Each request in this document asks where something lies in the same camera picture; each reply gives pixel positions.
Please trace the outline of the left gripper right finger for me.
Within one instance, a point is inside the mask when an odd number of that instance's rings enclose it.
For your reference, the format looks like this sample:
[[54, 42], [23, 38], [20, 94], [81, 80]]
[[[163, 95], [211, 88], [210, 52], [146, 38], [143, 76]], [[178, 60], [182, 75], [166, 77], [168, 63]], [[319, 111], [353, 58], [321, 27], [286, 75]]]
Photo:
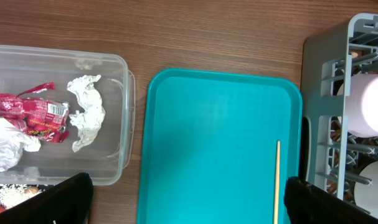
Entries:
[[284, 205], [292, 224], [378, 224], [378, 219], [299, 177], [285, 184]]

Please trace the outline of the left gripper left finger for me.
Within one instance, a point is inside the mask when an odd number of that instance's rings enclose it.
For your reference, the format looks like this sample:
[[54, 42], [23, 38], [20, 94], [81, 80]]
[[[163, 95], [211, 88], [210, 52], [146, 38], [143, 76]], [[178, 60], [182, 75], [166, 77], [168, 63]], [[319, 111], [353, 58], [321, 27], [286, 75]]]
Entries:
[[84, 224], [90, 213], [94, 186], [79, 173], [45, 192], [0, 213], [0, 224]]

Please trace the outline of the peanuts pile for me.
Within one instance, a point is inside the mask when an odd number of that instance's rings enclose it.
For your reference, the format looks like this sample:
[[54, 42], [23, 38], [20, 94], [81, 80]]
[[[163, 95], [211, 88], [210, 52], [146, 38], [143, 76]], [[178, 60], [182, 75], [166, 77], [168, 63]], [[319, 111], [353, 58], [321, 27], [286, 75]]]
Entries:
[[39, 189], [37, 187], [28, 187], [24, 190], [24, 193], [25, 194], [31, 194], [31, 195], [35, 195], [39, 192]]

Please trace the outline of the wooden chopstick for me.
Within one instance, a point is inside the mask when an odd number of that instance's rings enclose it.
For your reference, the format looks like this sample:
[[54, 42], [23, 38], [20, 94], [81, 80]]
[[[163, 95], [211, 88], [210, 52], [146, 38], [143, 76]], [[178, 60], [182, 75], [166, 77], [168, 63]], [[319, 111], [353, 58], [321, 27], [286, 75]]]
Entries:
[[280, 194], [280, 157], [281, 157], [281, 143], [277, 141], [276, 144], [276, 163], [275, 163], [275, 190], [273, 203], [273, 224], [278, 224], [279, 219], [279, 194]]

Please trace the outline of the large white bowl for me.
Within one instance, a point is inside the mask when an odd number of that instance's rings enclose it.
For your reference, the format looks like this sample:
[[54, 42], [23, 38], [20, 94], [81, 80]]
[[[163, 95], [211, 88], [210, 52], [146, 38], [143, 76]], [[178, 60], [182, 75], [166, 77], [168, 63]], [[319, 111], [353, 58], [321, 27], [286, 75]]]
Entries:
[[360, 176], [372, 180], [371, 185], [355, 184], [354, 199], [358, 207], [370, 212], [371, 216], [378, 218], [378, 161], [365, 167]]

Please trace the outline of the white paper napkin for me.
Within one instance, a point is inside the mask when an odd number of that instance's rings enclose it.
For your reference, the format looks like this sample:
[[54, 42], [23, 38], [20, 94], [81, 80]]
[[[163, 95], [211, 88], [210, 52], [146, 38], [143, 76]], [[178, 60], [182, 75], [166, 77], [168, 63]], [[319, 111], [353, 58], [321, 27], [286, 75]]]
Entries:
[[78, 140], [72, 144], [73, 152], [78, 152], [96, 139], [105, 119], [102, 97], [94, 87], [101, 77], [84, 75], [67, 84], [67, 90], [76, 96], [78, 105], [84, 109], [84, 112], [76, 110], [69, 114], [70, 124], [77, 128], [78, 133]]

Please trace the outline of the red snack wrapper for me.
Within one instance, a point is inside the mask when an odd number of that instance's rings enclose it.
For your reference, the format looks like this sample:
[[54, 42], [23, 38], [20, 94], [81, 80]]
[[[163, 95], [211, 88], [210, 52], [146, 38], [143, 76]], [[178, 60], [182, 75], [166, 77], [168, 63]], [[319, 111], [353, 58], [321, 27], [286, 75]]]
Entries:
[[0, 93], [0, 117], [23, 133], [47, 142], [63, 142], [68, 136], [69, 104], [43, 98], [23, 98], [28, 93], [55, 90], [53, 82], [43, 83], [18, 95]]

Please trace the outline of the white tissue paper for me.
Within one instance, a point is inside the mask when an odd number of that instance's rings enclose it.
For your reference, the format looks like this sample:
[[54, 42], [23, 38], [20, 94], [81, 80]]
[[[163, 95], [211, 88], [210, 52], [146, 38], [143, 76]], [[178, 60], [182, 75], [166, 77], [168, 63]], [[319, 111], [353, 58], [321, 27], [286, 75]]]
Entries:
[[23, 133], [4, 118], [0, 118], [0, 172], [18, 164], [24, 151], [37, 152], [40, 141]]

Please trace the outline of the small white bowl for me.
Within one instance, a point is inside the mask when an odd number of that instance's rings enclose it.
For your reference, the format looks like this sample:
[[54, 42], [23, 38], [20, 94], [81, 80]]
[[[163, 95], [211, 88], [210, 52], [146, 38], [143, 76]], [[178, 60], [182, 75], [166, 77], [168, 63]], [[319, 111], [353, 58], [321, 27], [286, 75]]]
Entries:
[[349, 133], [360, 138], [378, 136], [378, 74], [360, 73], [351, 77], [344, 114], [348, 117]]

